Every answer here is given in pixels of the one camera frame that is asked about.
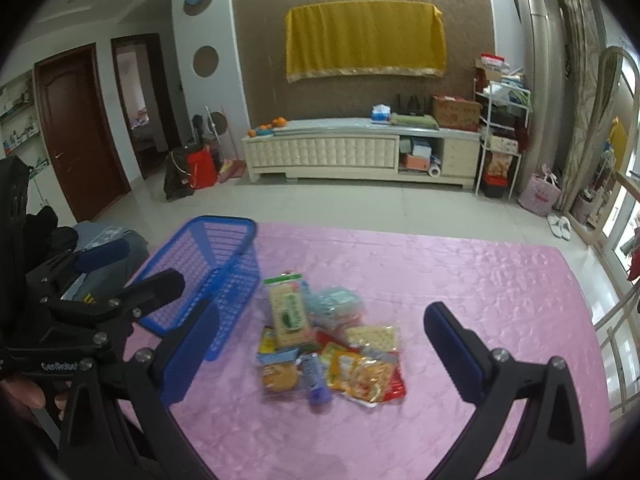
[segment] red bag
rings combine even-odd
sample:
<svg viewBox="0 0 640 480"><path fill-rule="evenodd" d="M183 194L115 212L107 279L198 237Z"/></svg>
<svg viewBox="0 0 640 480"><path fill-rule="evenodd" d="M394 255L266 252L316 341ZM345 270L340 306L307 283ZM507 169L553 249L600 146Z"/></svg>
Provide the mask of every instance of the red bag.
<svg viewBox="0 0 640 480"><path fill-rule="evenodd" d="M213 165L213 158L209 146L205 146L199 152L187 155L189 165L189 185L193 189L213 186L218 181L218 173Z"/></svg>

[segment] storage basket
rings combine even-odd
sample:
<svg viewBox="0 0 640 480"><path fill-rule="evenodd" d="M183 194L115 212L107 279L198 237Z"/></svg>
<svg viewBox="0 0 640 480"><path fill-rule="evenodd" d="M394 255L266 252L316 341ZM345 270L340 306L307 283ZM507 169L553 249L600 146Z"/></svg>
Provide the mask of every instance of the storage basket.
<svg viewBox="0 0 640 480"><path fill-rule="evenodd" d="M141 319L140 324L163 336L180 326L196 304L209 296L207 309L218 310L220 327L215 338L208 341L205 359L215 360L260 282L253 247L256 233L255 222L245 218L199 216L188 221L143 264L133 280L135 283L162 270L175 269L184 276L184 292L178 300ZM210 337L215 328L208 331ZM196 333L198 337L207 336L202 327Z"/></svg>

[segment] white cabinet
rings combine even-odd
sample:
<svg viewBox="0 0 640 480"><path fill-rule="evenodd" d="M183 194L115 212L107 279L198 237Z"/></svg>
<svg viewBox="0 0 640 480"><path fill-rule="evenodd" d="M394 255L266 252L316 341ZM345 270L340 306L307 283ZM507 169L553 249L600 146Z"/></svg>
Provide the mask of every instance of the white cabinet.
<svg viewBox="0 0 640 480"><path fill-rule="evenodd" d="M425 137L442 146L442 175L399 165L401 137ZM245 137L252 182L263 173L288 178L353 178L455 184L471 189L478 166L480 135L441 128L376 124L364 118L290 121L276 136Z"/></svg>
<svg viewBox="0 0 640 480"><path fill-rule="evenodd" d="M56 215L58 215L58 226L73 227L76 222L76 217L71 212L68 202L66 201L65 194L62 192L62 188L58 183L55 171L52 166L47 166L39 174L33 177L29 181L28 190L28 202L27 213L33 213L33 205L40 204L36 212L46 205L52 207Z"/></svg>

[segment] pink tablecloth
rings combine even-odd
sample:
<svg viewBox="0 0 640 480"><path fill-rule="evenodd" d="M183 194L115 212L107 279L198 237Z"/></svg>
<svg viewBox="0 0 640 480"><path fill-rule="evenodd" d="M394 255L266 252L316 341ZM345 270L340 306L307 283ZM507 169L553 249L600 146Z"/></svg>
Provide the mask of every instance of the pink tablecloth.
<svg viewBox="0 0 640 480"><path fill-rule="evenodd" d="M609 439L600 348L580 286L550 247L482 240L262 224L263 276L293 269L313 288L342 285L366 302L368 322L395 323L403 339L404 402L363 408L334 396L315 413L306 400L262 397L255 350L267 321L260 288L216 362L204 362L172 413L221 480L421 480L473 412L422 330L424 307L443 301L489 348L546 362L564 356L580 401L590 463ZM129 353L153 339L143 329ZM519 402L483 473L506 452Z"/></svg>

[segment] curtain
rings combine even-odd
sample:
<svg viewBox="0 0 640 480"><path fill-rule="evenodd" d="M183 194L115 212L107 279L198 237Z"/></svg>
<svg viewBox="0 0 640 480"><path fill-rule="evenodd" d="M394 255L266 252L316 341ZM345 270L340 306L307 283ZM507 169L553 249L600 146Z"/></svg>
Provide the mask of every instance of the curtain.
<svg viewBox="0 0 640 480"><path fill-rule="evenodd" d="M402 0L326 2L285 17L287 80L334 75L442 77L447 43L433 4Z"/></svg>
<svg viewBox="0 0 640 480"><path fill-rule="evenodd" d="M572 205L570 202L575 198L573 190L581 184L576 180L582 161L585 157L592 157L600 148L598 143L594 142L595 135L588 138L600 57L600 40L593 6L591 0L562 1L562 10L569 31L572 70L575 72L575 117L571 145L562 174L562 193L556 204L560 210Z"/></svg>

